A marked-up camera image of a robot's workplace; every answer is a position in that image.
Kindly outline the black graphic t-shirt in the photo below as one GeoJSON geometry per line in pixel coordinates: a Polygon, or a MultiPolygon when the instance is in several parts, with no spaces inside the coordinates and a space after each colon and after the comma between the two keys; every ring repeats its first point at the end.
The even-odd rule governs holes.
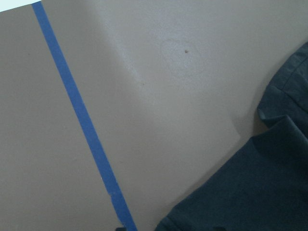
{"type": "Polygon", "coordinates": [[[267,85],[257,107],[268,130],[251,137],[158,231],[305,231],[308,228],[308,46],[267,85]]]}

